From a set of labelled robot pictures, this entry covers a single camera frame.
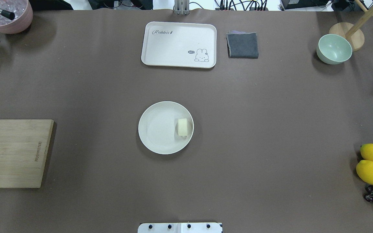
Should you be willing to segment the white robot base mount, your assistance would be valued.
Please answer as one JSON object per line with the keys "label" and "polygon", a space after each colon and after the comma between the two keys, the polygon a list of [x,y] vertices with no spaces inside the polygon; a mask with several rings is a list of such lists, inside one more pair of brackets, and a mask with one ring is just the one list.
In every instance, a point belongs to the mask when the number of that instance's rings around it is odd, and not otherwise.
{"label": "white robot base mount", "polygon": [[222,233],[222,223],[217,222],[178,222],[143,223],[138,233]]}

